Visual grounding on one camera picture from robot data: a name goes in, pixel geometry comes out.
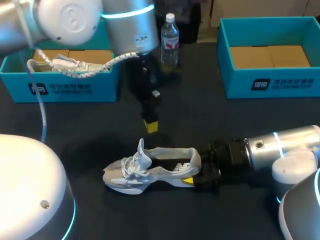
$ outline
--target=white cable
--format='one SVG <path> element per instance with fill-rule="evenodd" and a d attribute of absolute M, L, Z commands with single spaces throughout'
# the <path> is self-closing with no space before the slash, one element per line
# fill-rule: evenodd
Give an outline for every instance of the white cable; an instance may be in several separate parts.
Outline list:
<path fill-rule="evenodd" d="M 74 72 L 70 72 L 70 71 L 62 71 L 61 69 L 57 68 L 53 62 L 46 56 L 46 54 L 39 48 L 36 48 L 37 53 L 40 55 L 40 57 L 42 57 L 44 59 L 44 61 L 51 67 L 53 68 L 55 71 L 74 78 L 74 79 L 87 79 L 87 78 L 92 78 L 94 76 L 96 76 L 97 74 L 102 73 L 103 71 L 111 68 L 113 65 L 120 63 L 124 60 L 127 59 L 133 59 L 133 58 L 139 58 L 139 55 L 136 52 L 129 52 L 129 53 L 125 53 L 122 54 L 120 56 L 117 56 L 116 58 L 108 61 L 107 63 L 105 63 L 102 67 L 96 69 L 95 71 L 91 71 L 91 72 L 86 72 L 86 73 L 82 73 L 82 74 L 77 74 Z"/>
<path fill-rule="evenodd" d="M 21 27 L 23 29 L 25 38 L 27 40 L 28 46 L 33 49 L 34 48 L 34 43 L 31 37 L 31 33 L 28 27 L 28 24 L 26 22 L 25 16 L 24 16 L 24 12 L 20 6 L 20 1 L 19 0 L 12 0 L 12 3 L 14 4 L 17 13 L 18 13 L 18 17 L 21 23 Z M 39 107 L 40 107 L 40 111 L 41 111 L 41 116 L 42 116 L 42 136 L 41 136 L 41 142 L 45 143 L 46 141 L 46 136 L 47 136 L 47 116 L 46 116 L 46 110 L 45 110 L 45 105 L 44 102 L 42 100 L 42 97 L 40 95 L 38 86 L 34 80 L 34 78 L 32 77 L 32 74 L 30 73 L 26 63 L 25 63 L 25 58 L 24 58 L 24 53 L 23 51 L 20 52 L 20 60 L 21 63 L 23 65 L 23 68 L 25 70 L 25 72 L 28 74 L 29 78 L 31 79 L 32 82 L 32 87 L 35 91 L 35 95 L 36 95 L 36 99 L 39 103 Z"/>

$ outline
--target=metal cylinder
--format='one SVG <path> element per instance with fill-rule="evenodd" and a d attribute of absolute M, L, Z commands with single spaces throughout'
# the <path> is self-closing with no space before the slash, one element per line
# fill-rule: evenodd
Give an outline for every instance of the metal cylinder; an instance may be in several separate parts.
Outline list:
<path fill-rule="evenodd" d="M 320 239 L 320 169 L 283 197 L 279 223 L 286 240 Z"/>
<path fill-rule="evenodd" d="M 26 240 L 79 240 L 78 213 L 69 181 L 61 204 L 52 219 Z"/>
<path fill-rule="evenodd" d="M 255 170 L 271 168 L 291 150 L 320 148 L 319 133 L 320 128 L 311 125 L 245 139 L 250 166 Z"/>
<path fill-rule="evenodd" d="M 115 54 L 144 54 L 158 46 L 155 6 L 151 0 L 103 0 L 102 5 L 102 17 Z"/>
<path fill-rule="evenodd" d="M 33 0 L 20 0 L 25 20 L 34 43 L 47 39 L 38 27 Z M 0 0 L 0 58 L 28 46 L 15 5 L 10 0 Z"/>

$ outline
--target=white sneaker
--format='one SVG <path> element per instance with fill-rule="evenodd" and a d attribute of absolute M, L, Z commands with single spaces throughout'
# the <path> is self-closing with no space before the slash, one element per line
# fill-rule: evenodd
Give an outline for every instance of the white sneaker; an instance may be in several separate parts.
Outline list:
<path fill-rule="evenodd" d="M 67 72 L 94 72 L 103 66 L 102 64 L 77 61 L 73 58 L 63 56 L 62 54 L 59 54 L 55 59 L 53 59 L 52 63 L 56 68 Z M 29 59 L 26 65 L 31 73 L 56 72 L 46 62 L 37 62 L 33 59 Z"/>
<path fill-rule="evenodd" d="M 144 149 L 140 139 L 137 153 L 115 161 L 103 171 L 104 183 L 123 194 L 141 194 L 150 184 L 165 181 L 175 187 L 192 187 L 182 179 L 197 175 L 201 158 L 195 148 Z"/>

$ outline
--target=black fabric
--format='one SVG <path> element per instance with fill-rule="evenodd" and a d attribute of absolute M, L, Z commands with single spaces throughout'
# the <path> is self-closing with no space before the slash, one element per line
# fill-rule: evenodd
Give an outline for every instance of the black fabric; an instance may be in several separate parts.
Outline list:
<path fill-rule="evenodd" d="M 320 125 L 319 98 L 226 99 L 215 44 L 185 45 L 180 84 L 159 89 L 159 132 L 147 134 L 141 106 L 123 85 L 114 104 L 46 104 L 47 141 L 60 157 L 76 198 L 81 240 L 282 240 L 270 172 L 218 195 L 155 183 L 141 195 L 104 186 L 102 170 L 145 148 L 207 149 L 215 139 L 254 137 Z M 41 138 L 37 104 L 14 104 L 0 86 L 0 133 Z"/>

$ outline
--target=shoe tongue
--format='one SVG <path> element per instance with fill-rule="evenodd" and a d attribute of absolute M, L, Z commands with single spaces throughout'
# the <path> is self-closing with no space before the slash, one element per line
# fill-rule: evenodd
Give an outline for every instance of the shoe tongue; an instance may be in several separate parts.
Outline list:
<path fill-rule="evenodd" d="M 138 151 L 137 151 L 138 162 L 139 162 L 141 171 L 147 170 L 152 164 L 152 160 L 145 154 L 144 149 L 145 149 L 144 139 L 141 138 L 139 141 Z"/>

